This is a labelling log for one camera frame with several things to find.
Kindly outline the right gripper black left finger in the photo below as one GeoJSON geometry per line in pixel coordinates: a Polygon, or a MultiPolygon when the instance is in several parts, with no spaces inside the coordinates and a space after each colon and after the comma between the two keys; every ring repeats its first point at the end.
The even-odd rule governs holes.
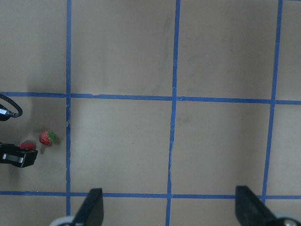
{"type": "Polygon", "coordinates": [[[104,219],[103,191],[91,189],[75,215],[73,226],[101,226],[104,219]]]}

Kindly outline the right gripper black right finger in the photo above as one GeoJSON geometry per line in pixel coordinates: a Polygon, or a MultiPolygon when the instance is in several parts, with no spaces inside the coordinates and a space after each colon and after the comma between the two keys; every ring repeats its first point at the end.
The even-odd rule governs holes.
{"type": "Polygon", "coordinates": [[[235,216],[241,226],[277,226],[277,217],[247,186],[236,186],[235,216]]]}

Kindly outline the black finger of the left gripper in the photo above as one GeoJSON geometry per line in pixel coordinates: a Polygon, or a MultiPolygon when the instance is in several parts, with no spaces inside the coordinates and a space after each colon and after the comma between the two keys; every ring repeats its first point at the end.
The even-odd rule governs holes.
{"type": "Polygon", "coordinates": [[[37,158],[37,150],[26,150],[14,144],[0,144],[0,163],[19,168],[32,166],[37,158]]]}

